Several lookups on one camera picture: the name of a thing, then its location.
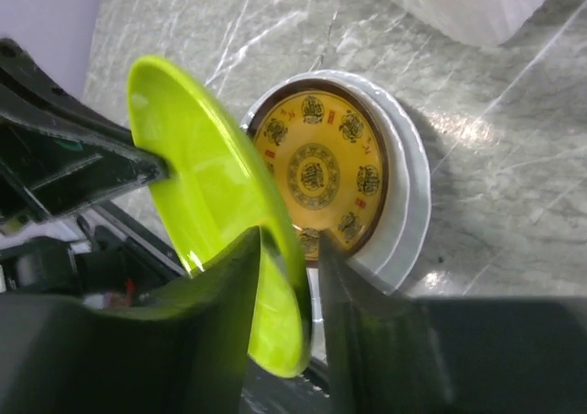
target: lime green plate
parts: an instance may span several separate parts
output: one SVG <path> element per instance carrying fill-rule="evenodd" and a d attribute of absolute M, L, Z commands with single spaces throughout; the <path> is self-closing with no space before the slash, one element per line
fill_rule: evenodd
<path fill-rule="evenodd" d="M 150 192 L 188 272 L 203 272 L 245 229 L 264 229 L 249 354 L 275 375 L 299 374 L 312 326 L 304 254 L 252 143 L 201 84 L 162 58 L 133 64 L 128 111 L 135 144 L 171 166 Z"/>

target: white plate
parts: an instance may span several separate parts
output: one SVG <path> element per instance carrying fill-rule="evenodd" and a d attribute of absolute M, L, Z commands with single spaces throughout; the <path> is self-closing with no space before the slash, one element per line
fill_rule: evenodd
<path fill-rule="evenodd" d="M 383 291 L 390 294 L 400 286 L 412 270 L 412 267 L 414 267 L 428 231 L 432 201 L 430 194 L 430 167 L 424 144 L 412 119 L 405 113 L 399 102 L 380 86 L 352 73 L 324 70 L 316 72 L 316 74 L 343 78 L 362 88 L 390 116 L 404 145 L 407 170 L 410 177 L 407 220 L 404 233 L 387 266 L 375 272 L 389 285 L 389 290 Z"/>

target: circular medallion design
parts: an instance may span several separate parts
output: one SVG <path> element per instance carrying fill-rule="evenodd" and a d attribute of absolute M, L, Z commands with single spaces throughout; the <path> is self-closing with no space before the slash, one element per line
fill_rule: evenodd
<path fill-rule="evenodd" d="M 290 86 L 270 97 L 249 126 L 285 200 L 307 261 L 330 230 L 346 254 L 377 226 L 390 186 L 377 124 L 334 84 Z"/>
<path fill-rule="evenodd" d="M 287 184 L 300 206 L 313 210 L 326 207 L 340 185 L 337 159 L 322 145 L 304 145 L 290 160 Z"/>

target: gray marble countertop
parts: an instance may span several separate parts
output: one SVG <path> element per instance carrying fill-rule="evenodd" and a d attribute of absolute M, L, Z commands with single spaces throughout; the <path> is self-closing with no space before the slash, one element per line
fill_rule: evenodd
<path fill-rule="evenodd" d="M 412 116 L 433 214 L 409 292 L 587 294 L 587 2 L 548 0 L 505 45 L 460 45 L 387 0 L 102 0 L 84 101 L 127 124 L 140 55 L 241 118 L 296 73 L 359 73 Z M 167 238 L 147 190 L 117 203 Z"/>

